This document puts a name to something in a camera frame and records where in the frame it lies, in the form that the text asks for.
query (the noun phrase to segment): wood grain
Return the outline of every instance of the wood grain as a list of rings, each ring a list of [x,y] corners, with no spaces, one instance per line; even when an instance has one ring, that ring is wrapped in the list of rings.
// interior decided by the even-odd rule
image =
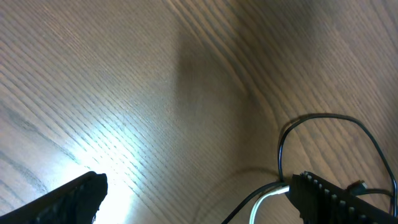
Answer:
[[[93,170],[109,179],[95,223],[219,223],[277,179],[280,130],[307,113],[360,119],[398,175],[396,1],[0,6],[0,214]],[[286,177],[391,188],[350,123],[308,121],[284,152]],[[285,197],[257,221],[300,223]]]

